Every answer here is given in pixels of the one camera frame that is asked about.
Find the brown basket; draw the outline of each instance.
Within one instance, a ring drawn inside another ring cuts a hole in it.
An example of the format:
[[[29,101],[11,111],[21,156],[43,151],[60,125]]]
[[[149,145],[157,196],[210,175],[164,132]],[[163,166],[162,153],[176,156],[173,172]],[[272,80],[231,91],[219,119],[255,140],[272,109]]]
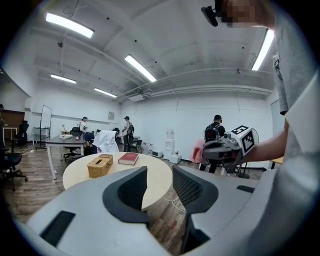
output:
[[[112,154],[101,154],[87,164],[89,177],[99,178],[105,176],[114,163],[114,156]]]

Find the book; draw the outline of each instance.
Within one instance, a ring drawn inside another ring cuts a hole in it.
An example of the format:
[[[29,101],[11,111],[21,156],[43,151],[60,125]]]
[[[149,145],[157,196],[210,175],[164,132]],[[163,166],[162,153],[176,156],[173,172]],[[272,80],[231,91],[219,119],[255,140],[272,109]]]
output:
[[[118,163],[123,165],[134,166],[138,160],[139,154],[137,153],[125,153],[121,158],[119,158]]]

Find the round table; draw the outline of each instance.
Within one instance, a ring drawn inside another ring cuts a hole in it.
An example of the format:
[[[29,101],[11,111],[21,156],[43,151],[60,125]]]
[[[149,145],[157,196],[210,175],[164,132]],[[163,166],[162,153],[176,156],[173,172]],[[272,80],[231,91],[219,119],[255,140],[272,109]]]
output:
[[[135,165],[119,164],[118,159],[125,154],[124,152],[108,154],[113,155],[113,165],[107,175],[136,167],[147,166],[147,189],[142,200],[142,211],[145,211],[149,206],[161,199],[169,190],[172,184],[172,171],[165,162],[150,155],[139,154]],[[67,190],[75,184],[92,180],[89,178],[87,164],[99,155],[101,154],[87,155],[72,162],[63,174],[62,181],[64,189]]]

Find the pink object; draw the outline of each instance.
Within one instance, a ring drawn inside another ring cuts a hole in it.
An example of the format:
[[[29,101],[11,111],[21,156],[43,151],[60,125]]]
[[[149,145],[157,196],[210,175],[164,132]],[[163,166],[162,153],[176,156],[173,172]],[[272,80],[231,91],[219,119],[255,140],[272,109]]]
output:
[[[202,157],[206,141],[204,139],[197,139],[194,144],[193,152],[190,154],[189,159],[193,163],[203,164],[206,160]]]

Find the white ceiling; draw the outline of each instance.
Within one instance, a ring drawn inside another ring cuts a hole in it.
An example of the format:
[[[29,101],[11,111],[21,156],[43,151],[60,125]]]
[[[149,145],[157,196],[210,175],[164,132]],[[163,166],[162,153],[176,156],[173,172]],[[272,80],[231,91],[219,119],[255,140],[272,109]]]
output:
[[[227,28],[221,23],[213,27],[201,12],[210,4],[212,0],[47,1],[29,28],[36,38],[38,76],[60,83],[49,77],[61,72],[77,80],[79,90],[96,93],[98,87],[120,100],[136,88],[149,97],[190,87],[269,94],[274,87],[274,42],[260,71],[251,71],[266,29]],[[92,38],[45,21],[47,12],[69,18],[73,11],[73,20],[95,30]],[[158,81],[148,83],[125,61],[128,54]]]

